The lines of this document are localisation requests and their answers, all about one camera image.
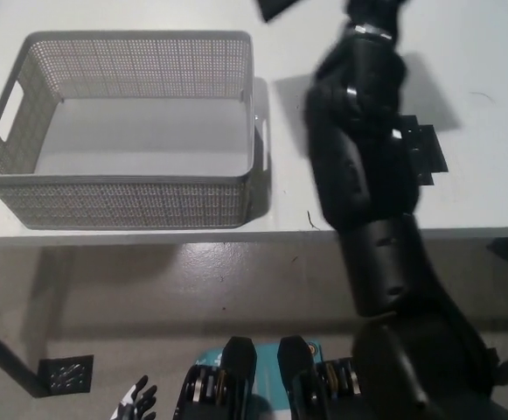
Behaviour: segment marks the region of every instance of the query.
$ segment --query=white tabletop surface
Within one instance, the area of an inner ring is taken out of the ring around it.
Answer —
[[[324,222],[295,111],[305,81],[334,42],[343,0],[303,0],[271,25],[254,0],[0,0],[0,94],[24,37],[34,31],[242,30],[255,76],[267,82],[268,212],[220,231],[79,232],[25,228],[0,200],[0,243],[33,245],[286,240],[333,233]],[[400,50],[414,76],[405,111],[434,124],[449,173],[422,189],[427,237],[508,236],[508,2],[413,0]],[[308,220],[310,212],[312,227]]]

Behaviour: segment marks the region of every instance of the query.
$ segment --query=floor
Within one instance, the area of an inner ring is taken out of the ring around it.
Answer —
[[[427,244],[442,281],[508,355],[508,263],[485,241]],[[107,419],[141,375],[171,419],[188,367],[233,334],[301,333],[347,355],[358,320],[333,242],[0,248],[0,338],[35,367],[94,354],[92,392],[34,400],[0,371],[0,419]],[[508,387],[496,400],[508,408]]]

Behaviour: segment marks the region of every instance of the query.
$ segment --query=black mechanical device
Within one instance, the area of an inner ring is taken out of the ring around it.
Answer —
[[[296,3],[257,1],[267,21]],[[305,97],[323,214],[338,232],[357,312],[370,320],[340,360],[315,364],[302,337],[282,339],[294,420],[508,420],[491,400],[508,383],[508,361],[499,364],[442,288],[414,217],[419,181],[399,115],[407,71],[395,51],[404,3],[347,1],[343,34]],[[232,338],[219,367],[190,369],[173,418],[243,420],[255,363],[251,340]],[[143,415],[154,391],[135,393],[112,418],[153,418]]]

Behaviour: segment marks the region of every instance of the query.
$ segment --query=gray mesh basket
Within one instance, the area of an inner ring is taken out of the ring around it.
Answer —
[[[39,32],[0,99],[0,198],[28,228],[231,228],[246,220],[253,61],[237,31]]]

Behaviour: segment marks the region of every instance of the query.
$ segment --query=black bracket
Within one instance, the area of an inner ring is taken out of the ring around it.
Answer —
[[[419,125],[414,115],[401,117],[401,135],[411,150],[411,160],[421,186],[433,186],[433,173],[448,172],[446,159],[432,125]]]

